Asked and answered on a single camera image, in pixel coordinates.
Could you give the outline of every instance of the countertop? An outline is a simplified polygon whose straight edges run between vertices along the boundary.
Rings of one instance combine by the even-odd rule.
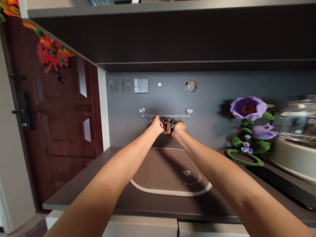
[[[63,186],[56,194],[48,199],[43,204],[43,209],[65,210],[87,186],[101,167],[120,149],[121,147],[108,148],[77,176]],[[225,150],[227,150],[227,148],[222,148],[217,151],[224,154]],[[249,161],[247,157],[238,156],[239,159],[241,157],[243,160]],[[268,159],[263,159],[263,162],[265,163],[264,166],[266,168],[316,196],[316,185],[284,172],[271,164]],[[316,227],[316,212],[305,210],[248,171],[243,165],[236,164],[253,177],[264,189],[266,189],[303,223],[309,227]],[[146,193],[138,190],[129,182],[117,202],[114,214],[168,217],[176,218],[178,220],[205,221],[212,223],[241,223],[236,212],[214,187],[200,196],[180,197]]]

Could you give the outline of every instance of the light switch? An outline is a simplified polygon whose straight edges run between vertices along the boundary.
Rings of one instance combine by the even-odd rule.
[[[148,93],[148,79],[134,79],[135,93]]]
[[[138,93],[142,92],[142,80],[138,79]]]
[[[142,89],[141,93],[145,93],[145,79],[142,79]]]
[[[145,93],[148,93],[148,79],[145,79]]]
[[[134,92],[138,93],[138,79],[134,79]]]

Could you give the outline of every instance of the forearm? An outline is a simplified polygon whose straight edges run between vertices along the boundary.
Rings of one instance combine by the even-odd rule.
[[[136,140],[117,152],[94,180],[110,188],[117,198],[133,178],[159,133],[151,126]]]
[[[142,164],[159,132],[150,126],[117,152],[47,232],[48,236],[101,236],[123,189]]]
[[[237,212],[251,236],[314,236],[246,172],[184,131],[174,138]]]

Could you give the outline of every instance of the green ring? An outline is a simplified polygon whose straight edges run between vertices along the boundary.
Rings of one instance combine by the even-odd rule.
[[[250,163],[250,162],[239,160],[239,159],[233,157],[230,153],[237,153],[237,154],[240,154],[240,155],[244,155],[244,156],[249,157],[250,159],[252,159],[255,163]],[[232,159],[233,161],[235,161],[237,163],[240,163],[242,165],[246,165],[246,166],[263,166],[263,162],[258,157],[254,156],[252,154],[249,154],[249,153],[245,153],[245,152],[240,151],[240,150],[229,149],[229,150],[226,151],[226,155],[230,159]]]

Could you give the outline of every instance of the white appliance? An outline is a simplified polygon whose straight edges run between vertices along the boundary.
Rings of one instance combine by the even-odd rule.
[[[289,98],[271,162],[316,184],[316,95]]]

